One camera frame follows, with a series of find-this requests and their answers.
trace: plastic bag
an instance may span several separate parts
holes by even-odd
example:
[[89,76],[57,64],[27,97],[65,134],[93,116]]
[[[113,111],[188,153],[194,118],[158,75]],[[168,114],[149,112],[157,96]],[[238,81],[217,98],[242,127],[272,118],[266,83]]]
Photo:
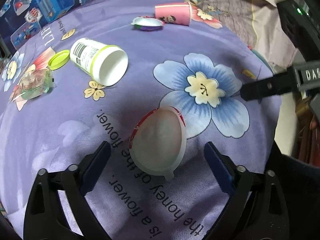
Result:
[[11,101],[23,101],[47,93],[54,87],[52,71],[49,69],[32,70],[23,75],[18,85],[13,89]]

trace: green bottle cap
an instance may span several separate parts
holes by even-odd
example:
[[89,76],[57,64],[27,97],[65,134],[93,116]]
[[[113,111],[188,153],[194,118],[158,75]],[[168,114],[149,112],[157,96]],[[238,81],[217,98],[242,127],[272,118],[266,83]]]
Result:
[[48,68],[50,70],[56,70],[61,68],[70,60],[70,50],[62,50],[56,53],[48,62]]

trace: fabric surface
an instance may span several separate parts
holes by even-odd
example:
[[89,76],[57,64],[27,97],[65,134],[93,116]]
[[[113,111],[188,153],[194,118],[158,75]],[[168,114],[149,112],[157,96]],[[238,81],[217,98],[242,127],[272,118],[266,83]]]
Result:
[[271,65],[288,67],[297,49],[281,28],[279,0],[187,0],[225,24]]
[[[37,171],[79,163],[103,140],[112,144],[112,155],[86,199],[112,239],[205,235],[228,200],[203,157],[208,141],[235,164],[264,171],[281,99],[245,102],[238,91],[271,71],[225,26],[191,21],[143,32],[130,24],[152,16],[155,5],[175,1],[95,0],[44,27],[6,66],[0,79],[0,199],[20,236]],[[9,102],[24,71],[45,68],[53,51],[70,49],[83,37],[127,52],[129,66],[117,84],[101,86],[69,61],[53,72],[50,93]],[[128,151],[138,121],[159,105],[176,107],[186,122],[186,152],[171,181],[141,172]],[[80,233],[66,197],[60,198],[71,228]]]

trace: pink paper cup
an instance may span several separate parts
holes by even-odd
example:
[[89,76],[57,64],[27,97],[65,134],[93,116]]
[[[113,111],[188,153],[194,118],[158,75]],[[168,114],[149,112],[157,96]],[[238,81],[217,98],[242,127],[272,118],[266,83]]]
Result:
[[191,5],[187,2],[159,4],[155,6],[155,16],[165,23],[190,25]]

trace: blue gripper pad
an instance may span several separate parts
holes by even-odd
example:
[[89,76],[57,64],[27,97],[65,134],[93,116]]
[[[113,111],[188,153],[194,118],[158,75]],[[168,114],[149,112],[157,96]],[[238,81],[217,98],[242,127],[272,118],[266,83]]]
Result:
[[224,193],[231,196],[234,191],[234,179],[222,159],[220,153],[213,143],[206,143],[204,146],[204,158],[207,161],[213,175]]
[[93,190],[110,156],[111,146],[108,142],[104,141],[96,150],[94,158],[82,174],[82,185],[79,188],[82,196]]

